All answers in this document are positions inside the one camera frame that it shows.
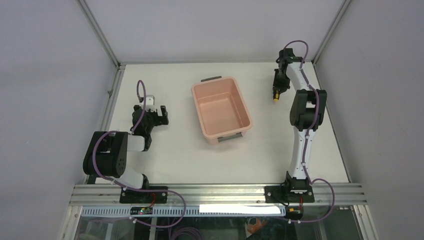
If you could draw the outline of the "black yellow screwdriver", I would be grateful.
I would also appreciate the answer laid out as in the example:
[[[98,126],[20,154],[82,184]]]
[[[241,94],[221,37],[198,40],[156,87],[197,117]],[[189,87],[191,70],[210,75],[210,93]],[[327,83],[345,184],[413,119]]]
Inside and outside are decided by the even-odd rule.
[[[280,91],[278,89],[274,89],[272,92],[272,97],[274,102],[278,102],[280,99]]]

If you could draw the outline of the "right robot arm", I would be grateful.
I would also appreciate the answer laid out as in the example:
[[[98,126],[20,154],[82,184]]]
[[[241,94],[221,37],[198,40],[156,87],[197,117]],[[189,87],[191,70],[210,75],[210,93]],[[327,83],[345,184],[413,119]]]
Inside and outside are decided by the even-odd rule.
[[[292,48],[285,47],[278,53],[278,68],[274,69],[272,96],[275,101],[290,87],[295,95],[289,113],[289,122],[294,130],[292,160],[282,184],[282,196],[296,202],[311,188],[308,172],[311,149],[316,131],[324,120],[327,92],[315,88],[304,71],[304,58],[295,56]]]

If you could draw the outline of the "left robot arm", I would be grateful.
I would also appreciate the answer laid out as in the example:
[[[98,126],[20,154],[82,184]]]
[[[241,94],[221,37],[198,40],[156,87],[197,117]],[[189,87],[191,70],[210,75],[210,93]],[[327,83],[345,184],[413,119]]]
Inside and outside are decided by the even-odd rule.
[[[133,134],[126,131],[95,131],[83,159],[82,169],[86,175],[103,178],[131,190],[131,197],[145,203],[151,196],[147,176],[127,166],[128,152],[146,152],[152,143],[154,127],[169,124],[166,106],[160,110],[134,106],[132,113]]]

